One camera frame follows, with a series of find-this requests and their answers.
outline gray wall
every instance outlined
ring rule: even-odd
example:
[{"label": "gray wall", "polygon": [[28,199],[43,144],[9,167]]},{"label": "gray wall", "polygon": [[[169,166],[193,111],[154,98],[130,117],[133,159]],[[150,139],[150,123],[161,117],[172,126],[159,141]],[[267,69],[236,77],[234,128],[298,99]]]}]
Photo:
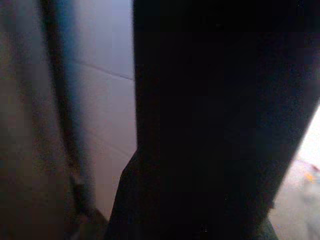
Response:
[{"label": "gray wall", "polygon": [[75,214],[43,43],[36,1],[1,5],[0,228],[17,240],[61,240]]}]

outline floor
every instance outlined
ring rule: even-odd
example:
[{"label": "floor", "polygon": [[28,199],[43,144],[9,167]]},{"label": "floor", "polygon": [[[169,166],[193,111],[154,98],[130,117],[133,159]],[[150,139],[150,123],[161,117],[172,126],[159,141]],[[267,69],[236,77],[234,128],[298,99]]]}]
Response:
[{"label": "floor", "polygon": [[[308,221],[311,203],[306,201],[306,189],[309,192],[309,185],[304,183],[310,169],[311,166],[308,163],[294,160],[279,189],[274,201],[275,209],[269,212],[270,222],[279,240],[309,239],[306,221]],[[317,200],[320,201],[319,189],[313,192],[313,195],[315,194],[318,194]]]}]

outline dark fabric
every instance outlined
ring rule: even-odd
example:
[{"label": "dark fabric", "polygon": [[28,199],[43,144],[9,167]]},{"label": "dark fabric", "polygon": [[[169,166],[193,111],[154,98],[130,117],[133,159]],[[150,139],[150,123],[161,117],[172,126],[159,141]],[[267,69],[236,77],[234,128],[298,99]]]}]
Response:
[{"label": "dark fabric", "polygon": [[264,221],[320,97],[310,8],[265,6],[227,14],[274,32],[223,31],[215,2],[135,1],[139,153],[106,239],[250,239]]}]

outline white tile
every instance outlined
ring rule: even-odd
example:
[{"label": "white tile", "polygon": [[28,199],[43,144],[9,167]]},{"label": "white tile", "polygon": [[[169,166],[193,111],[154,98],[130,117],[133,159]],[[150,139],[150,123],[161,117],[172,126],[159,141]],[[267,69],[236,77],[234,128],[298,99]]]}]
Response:
[{"label": "white tile", "polygon": [[80,0],[74,1],[73,5],[73,57],[79,62],[132,79],[132,0]]},{"label": "white tile", "polygon": [[90,133],[86,136],[90,145],[87,154],[92,160],[94,172],[95,204],[101,213],[109,219],[121,173],[131,156],[118,151]]},{"label": "white tile", "polygon": [[113,73],[134,77],[133,1],[112,0],[112,66]]},{"label": "white tile", "polygon": [[112,2],[73,2],[75,59],[111,71]]},{"label": "white tile", "polygon": [[134,82],[73,64],[74,120],[116,149],[132,155],[137,148]]}]

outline wall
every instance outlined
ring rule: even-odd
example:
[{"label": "wall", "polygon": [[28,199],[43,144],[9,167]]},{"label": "wall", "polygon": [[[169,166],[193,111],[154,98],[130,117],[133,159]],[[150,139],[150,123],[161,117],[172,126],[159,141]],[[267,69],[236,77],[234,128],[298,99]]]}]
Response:
[{"label": "wall", "polygon": [[65,239],[75,217],[39,9],[0,8],[0,239]]},{"label": "wall", "polygon": [[109,219],[122,170],[136,150],[131,0],[59,3],[72,114]]}]

